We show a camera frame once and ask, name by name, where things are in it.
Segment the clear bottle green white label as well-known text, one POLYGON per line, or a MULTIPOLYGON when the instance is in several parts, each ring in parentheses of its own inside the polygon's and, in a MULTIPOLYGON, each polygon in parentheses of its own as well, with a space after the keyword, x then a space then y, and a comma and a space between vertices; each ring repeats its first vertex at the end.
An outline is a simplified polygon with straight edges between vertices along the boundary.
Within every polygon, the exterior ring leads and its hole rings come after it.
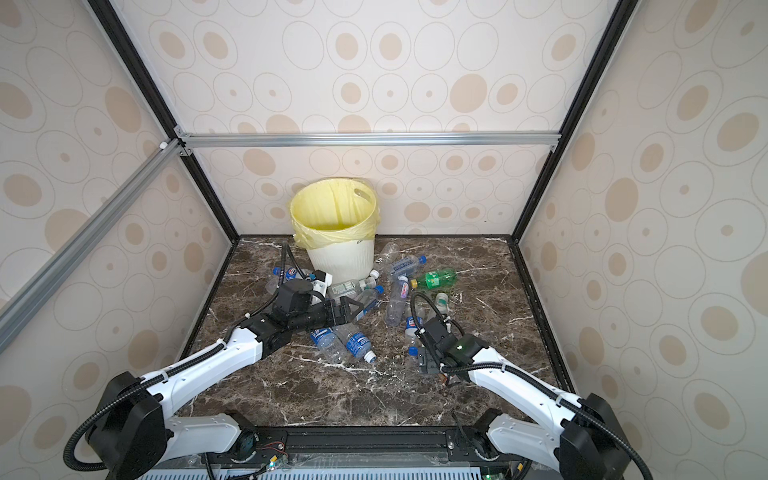
POLYGON ((372 276, 368 276, 364 279, 349 280, 343 283, 331 285, 327 293, 329 294, 329 297, 333 299, 337 299, 343 296, 353 298, 365 290, 374 289, 376 286, 376 279, 372 276))

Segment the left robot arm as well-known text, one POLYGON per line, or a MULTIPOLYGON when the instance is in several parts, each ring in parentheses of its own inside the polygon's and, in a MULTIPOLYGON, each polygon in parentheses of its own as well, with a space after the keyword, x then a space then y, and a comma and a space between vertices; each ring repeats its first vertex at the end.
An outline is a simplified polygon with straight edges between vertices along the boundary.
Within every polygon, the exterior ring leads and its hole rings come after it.
POLYGON ((111 479, 137 479, 159 463, 189 455, 248 457, 255 427, 242 415, 181 418, 178 411, 287 345, 294 333, 350 323, 362 309, 346 296, 324 297, 308 280, 284 283, 264 307, 196 354, 141 377, 128 372, 114 377, 96 411, 67 441, 64 464, 80 472, 105 470, 111 479))

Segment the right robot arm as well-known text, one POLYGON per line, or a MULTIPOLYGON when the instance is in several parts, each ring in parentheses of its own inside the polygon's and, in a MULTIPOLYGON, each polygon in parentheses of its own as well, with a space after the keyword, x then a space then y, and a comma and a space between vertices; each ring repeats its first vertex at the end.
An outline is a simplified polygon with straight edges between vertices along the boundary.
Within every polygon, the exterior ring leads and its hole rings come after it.
POLYGON ((480 458, 518 456, 557 470, 564 479, 621 479, 631 464, 643 479, 653 477, 605 399, 596 394, 582 398, 550 385, 482 339, 455 336, 448 323, 438 316, 417 330, 440 372, 495 393, 530 418, 526 422, 488 410, 469 438, 480 458))

